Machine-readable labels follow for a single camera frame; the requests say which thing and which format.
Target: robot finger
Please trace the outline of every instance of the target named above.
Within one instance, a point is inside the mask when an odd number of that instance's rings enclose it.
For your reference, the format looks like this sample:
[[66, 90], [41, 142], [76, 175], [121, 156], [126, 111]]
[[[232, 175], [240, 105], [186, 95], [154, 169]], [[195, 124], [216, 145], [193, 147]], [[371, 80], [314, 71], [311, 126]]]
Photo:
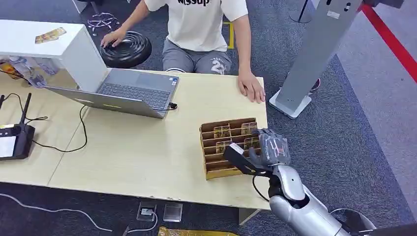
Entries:
[[256, 154], [256, 151], [253, 147], [249, 148], [249, 159], [255, 164], [255, 165], [261, 165], [261, 159]]

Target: gray shorts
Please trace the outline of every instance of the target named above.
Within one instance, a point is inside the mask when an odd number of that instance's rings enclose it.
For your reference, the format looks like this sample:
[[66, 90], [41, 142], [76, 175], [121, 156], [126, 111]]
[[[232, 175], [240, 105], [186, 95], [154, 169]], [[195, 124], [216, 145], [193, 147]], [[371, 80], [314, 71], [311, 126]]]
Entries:
[[226, 75], [232, 65], [226, 52], [195, 52], [182, 49], [168, 39], [165, 40], [162, 56], [165, 71]]

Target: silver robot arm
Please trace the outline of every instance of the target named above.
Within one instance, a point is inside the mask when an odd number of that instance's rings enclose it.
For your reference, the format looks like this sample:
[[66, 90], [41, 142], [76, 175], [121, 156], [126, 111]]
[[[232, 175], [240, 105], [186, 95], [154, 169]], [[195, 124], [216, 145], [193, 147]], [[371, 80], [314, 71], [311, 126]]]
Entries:
[[269, 206], [274, 215], [300, 236], [350, 236], [306, 186], [297, 171], [288, 165], [274, 167], [282, 195], [273, 195]]
[[236, 144], [226, 148], [224, 157], [244, 174], [269, 177], [269, 205], [281, 221], [300, 236], [351, 236], [305, 187], [298, 172], [289, 166], [287, 140], [269, 129], [257, 130], [261, 154], [249, 150], [249, 158]]

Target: white shelf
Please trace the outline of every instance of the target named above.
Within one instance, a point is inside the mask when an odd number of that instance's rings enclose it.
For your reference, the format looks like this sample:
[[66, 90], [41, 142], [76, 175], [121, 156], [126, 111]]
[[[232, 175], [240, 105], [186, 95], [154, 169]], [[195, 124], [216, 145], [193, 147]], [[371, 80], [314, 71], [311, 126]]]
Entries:
[[[59, 40], [35, 44], [35, 37], [63, 27], [66, 34]], [[0, 54], [25, 57], [58, 58], [75, 36], [85, 27], [81, 24], [0, 20]]]
[[[58, 40], [35, 44], [35, 38], [56, 28]], [[108, 74], [87, 28], [82, 24], [0, 20], [0, 56], [52, 58], [59, 61], [84, 91], [96, 92]]]

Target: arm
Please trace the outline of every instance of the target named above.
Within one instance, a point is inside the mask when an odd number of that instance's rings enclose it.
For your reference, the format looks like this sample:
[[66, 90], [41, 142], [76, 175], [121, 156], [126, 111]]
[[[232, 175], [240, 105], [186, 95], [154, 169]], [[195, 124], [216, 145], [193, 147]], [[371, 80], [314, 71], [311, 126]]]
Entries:
[[250, 68], [251, 31], [248, 15], [232, 21], [235, 27], [236, 44], [239, 55], [238, 86], [240, 92], [250, 101], [265, 102], [265, 90]]
[[139, 23], [145, 17], [149, 15], [148, 6], [145, 4], [145, 1], [141, 1], [133, 11], [133, 13], [127, 18], [127, 20], [121, 25], [120, 29], [123, 31], [128, 31], [136, 23]]
[[121, 25], [121, 27], [107, 35], [104, 36], [101, 40], [101, 46], [106, 47], [109, 43], [112, 43], [112, 46], [117, 46], [126, 36], [126, 32], [135, 24], [143, 20], [150, 11], [156, 11], [163, 5], [165, 5], [165, 0], [141, 0], [140, 3], [136, 6], [133, 13], [127, 18], [127, 20]]

